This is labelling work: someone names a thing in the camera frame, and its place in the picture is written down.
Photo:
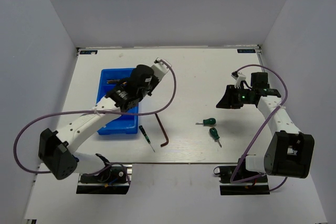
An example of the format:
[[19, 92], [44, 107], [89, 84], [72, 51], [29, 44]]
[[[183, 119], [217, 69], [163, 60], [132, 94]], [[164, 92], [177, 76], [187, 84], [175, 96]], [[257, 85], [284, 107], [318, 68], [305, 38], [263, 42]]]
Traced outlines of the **yellow bent-nose pliers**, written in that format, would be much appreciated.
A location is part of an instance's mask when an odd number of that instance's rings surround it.
[[106, 84], [112, 84], [112, 85], [116, 85], [116, 84], [121, 84], [123, 81], [121, 79], [109, 79], [106, 81]]

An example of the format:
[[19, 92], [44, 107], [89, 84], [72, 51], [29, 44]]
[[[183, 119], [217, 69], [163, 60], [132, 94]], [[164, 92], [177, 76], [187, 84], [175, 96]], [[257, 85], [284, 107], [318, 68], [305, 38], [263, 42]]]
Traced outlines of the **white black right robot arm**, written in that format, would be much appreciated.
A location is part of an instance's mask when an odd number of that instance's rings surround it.
[[268, 74], [252, 73], [249, 88], [244, 88], [246, 77], [242, 73], [235, 71], [232, 77], [236, 83], [226, 87], [217, 108], [240, 109], [245, 104], [253, 104], [265, 118], [263, 125], [268, 126], [272, 133], [264, 155], [242, 155], [233, 171], [232, 181], [239, 181], [236, 175], [247, 182], [259, 174], [306, 178], [310, 170], [314, 138], [295, 126], [279, 91], [270, 87]]

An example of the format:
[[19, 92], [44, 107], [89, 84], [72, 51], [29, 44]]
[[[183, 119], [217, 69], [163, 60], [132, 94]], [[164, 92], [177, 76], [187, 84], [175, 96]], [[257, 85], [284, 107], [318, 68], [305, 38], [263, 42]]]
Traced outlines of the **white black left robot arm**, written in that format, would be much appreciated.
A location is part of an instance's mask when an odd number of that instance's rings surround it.
[[167, 68], [159, 61], [151, 67], [138, 65], [128, 78], [120, 81], [106, 93], [89, 113], [67, 126], [52, 131], [45, 129], [40, 134], [38, 157], [57, 180], [72, 174], [79, 163], [74, 153], [96, 131], [138, 106], [166, 74]]

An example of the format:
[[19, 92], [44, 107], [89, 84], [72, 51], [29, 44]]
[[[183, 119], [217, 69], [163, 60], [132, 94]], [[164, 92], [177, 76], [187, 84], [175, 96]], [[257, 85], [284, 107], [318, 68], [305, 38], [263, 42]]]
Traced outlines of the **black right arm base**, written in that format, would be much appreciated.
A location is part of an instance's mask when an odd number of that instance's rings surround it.
[[267, 176], [257, 177], [257, 172], [249, 172], [243, 166], [238, 170], [233, 182], [230, 181], [235, 165], [222, 165], [214, 168], [214, 176], [219, 178], [221, 196], [269, 195]]

